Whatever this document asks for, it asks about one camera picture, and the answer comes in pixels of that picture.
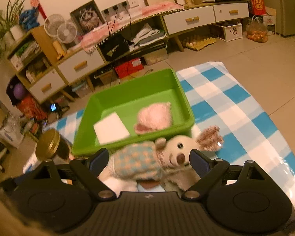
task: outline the floor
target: floor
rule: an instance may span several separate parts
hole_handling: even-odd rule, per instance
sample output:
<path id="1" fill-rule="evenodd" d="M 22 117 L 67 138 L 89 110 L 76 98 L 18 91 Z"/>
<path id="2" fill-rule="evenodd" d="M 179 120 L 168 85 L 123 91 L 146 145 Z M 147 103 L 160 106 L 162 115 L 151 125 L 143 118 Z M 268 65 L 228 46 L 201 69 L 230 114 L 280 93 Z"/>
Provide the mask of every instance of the floor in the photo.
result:
<path id="1" fill-rule="evenodd" d="M 147 71 L 173 68 L 175 71 L 207 61 L 222 61 L 229 72 L 251 93 L 274 121 L 295 154 L 295 36 L 283 38 L 269 36 L 260 44 L 246 38 L 224 42 L 217 40 L 199 52 L 189 49 L 169 54 L 169 58 L 133 74 L 142 76 Z M 120 83 L 130 80 L 128 76 Z M 112 86 L 119 84 L 116 80 Z M 100 91 L 109 86 L 97 87 Z M 84 108 L 90 95 L 70 105 L 68 113 Z M 25 164 L 35 147 L 28 137 L 19 150 L 12 150 L 3 161 L 6 173 L 0 173 L 0 181 L 22 174 Z"/>

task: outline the purple ball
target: purple ball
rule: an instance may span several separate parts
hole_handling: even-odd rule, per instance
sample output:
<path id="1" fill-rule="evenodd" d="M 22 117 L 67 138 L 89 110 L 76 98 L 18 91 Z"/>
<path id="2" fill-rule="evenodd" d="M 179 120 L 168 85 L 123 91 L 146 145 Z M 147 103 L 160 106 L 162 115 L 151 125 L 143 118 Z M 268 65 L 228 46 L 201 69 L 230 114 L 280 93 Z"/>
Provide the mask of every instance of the purple ball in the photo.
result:
<path id="1" fill-rule="evenodd" d="M 26 89 L 22 83 L 18 83 L 13 88 L 13 94 L 17 100 L 22 100 L 26 95 Z"/>

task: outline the plastic bag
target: plastic bag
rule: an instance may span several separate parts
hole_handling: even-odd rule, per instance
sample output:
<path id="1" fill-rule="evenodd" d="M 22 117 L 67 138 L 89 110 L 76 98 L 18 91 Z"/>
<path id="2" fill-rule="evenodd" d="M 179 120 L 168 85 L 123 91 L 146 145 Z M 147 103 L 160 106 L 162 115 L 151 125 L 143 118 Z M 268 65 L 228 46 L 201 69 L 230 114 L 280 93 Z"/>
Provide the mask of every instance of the plastic bag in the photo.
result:
<path id="1" fill-rule="evenodd" d="M 247 38 L 255 42 L 268 41 L 267 27 L 256 16 L 252 17 L 251 24 L 247 27 Z"/>

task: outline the checkered tablecloth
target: checkered tablecloth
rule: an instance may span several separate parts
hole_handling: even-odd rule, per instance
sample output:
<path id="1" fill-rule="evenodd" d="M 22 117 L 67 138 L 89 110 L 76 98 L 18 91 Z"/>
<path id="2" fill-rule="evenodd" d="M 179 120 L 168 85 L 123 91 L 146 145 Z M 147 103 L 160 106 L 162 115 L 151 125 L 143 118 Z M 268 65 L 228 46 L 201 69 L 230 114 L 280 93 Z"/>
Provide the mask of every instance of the checkered tablecloth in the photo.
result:
<path id="1" fill-rule="evenodd" d="M 217 125 L 224 137 L 223 148 L 206 155 L 235 165 L 243 165 L 250 159 L 256 161 L 295 207 L 295 156 L 256 100 L 221 62 L 208 62 L 180 70 L 177 76 L 195 116 L 193 134 L 210 125 Z M 48 128 L 57 129 L 72 143 L 82 115 L 83 110 Z"/>

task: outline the red box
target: red box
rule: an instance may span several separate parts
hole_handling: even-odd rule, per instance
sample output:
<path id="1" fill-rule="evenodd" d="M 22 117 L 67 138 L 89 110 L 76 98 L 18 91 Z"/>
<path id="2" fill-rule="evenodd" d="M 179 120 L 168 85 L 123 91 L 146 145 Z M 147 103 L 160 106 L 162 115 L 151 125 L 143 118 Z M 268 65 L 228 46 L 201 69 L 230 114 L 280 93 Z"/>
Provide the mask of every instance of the red box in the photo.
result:
<path id="1" fill-rule="evenodd" d="M 123 63 L 115 67 L 116 73 L 118 74 L 120 79 L 142 69 L 144 69 L 144 67 L 142 65 L 140 58 L 132 59 L 126 63 Z"/>
<path id="2" fill-rule="evenodd" d="M 264 0 L 249 0 L 249 11 L 254 15 L 266 14 L 266 7 L 264 6 Z"/>

